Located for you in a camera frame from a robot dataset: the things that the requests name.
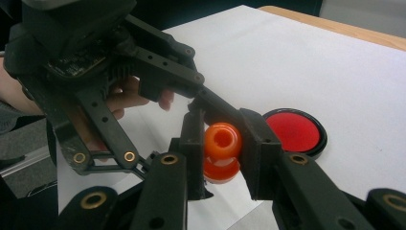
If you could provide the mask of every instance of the person's arm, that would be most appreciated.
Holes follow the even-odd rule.
[[[118,82],[115,87],[111,89],[111,92],[106,99],[106,105],[112,111],[116,119],[121,119],[124,116],[125,108],[148,103],[147,99],[138,95],[138,86],[139,81],[136,78],[128,77],[127,79]],[[162,92],[161,99],[158,102],[159,106],[166,111],[170,110],[173,97],[173,92],[164,90]],[[3,67],[2,58],[0,67],[0,118],[2,117],[1,105],[8,106],[10,108],[9,110],[14,110],[16,113],[14,114],[15,118],[24,116],[24,114],[42,114],[42,111],[35,104],[35,102],[31,101],[25,96],[19,81],[13,79],[6,72]],[[100,140],[97,134],[87,125],[87,121],[84,116],[82,116],[82,112],[77,109],[76,106],[73,106],[68,115],[84,143],[90,144],[90,146],[94,146],[93,143],[97,143],[96,148],[98,148],[98,142]],[[11,116],[8,120],[0,121],[0,129],[2,124],[3,126],[12,126],[12,119],[13,117]]]
[[[42,115],[41,109],[35,102],[25,96],[20,82],[6,72],[2,57],[0,57],[0,102],[8,104],[26,115]]]

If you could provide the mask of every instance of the white paper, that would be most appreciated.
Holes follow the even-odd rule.
[[[195,49],[205,85],[234,107],[260,114],[291,107],[316,117],[328,135],[317,162],[341,190],[363,199],[372,188],[406,192],[405,52],[247,7],[168,33]],[[155,103],[131,108],[121,124],[143,155],[166,151],[191,101],[177,96],[170,112]],[[63,162],[59,208],[85,187],[123,191],[136,181],[116,173],[80,177]],[[189,229],[227,229],[260,204],[240,174],[208,189],[214,198],[189,203]]]

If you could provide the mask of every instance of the orange ball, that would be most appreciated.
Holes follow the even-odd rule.
[[[238,157],[241,146],[241,134],[231,124],[216,123],[206,130],[204,151],[212,161]]]
[[[214,184],[232,180],[239,171],[238,156],[242,140],[238,129],[227,123],[216,123],[206,130],[204,176]]]

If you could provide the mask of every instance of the sleeve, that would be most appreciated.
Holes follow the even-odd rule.
[[[0,135],[10,132],[19,117],[26,116],[25,113],[0,102]]]

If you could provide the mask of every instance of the brass insert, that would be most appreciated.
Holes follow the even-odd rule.
[[[86,155],[84,153],[78,152],[74,155],[75,163],[81,164],[86,160]]]
[[[107,195],[104,192],[93,192],[86,195],[80,202],[82,209],[95,209],[100,207],[107,200]]]
[[[289,155],[289,158],[293,163],[298,164],[298,165],[305,165],[308,163],[307,158],[305,158],[302,155],[292,154],[292,155]]]
[[[178,162],[178,158],[175,155],[168,154],[161,158],[161,163],[164,165],[173,165]]]
[[[406,212],[406,198],[400,197],[398,195],[383,195],[383,200],[389,206],[395,208],[398,211]]]
[[[134,152],[128,151],[124,155],[124,159],[128,162],[134,161],[135,160],[135,154]]]

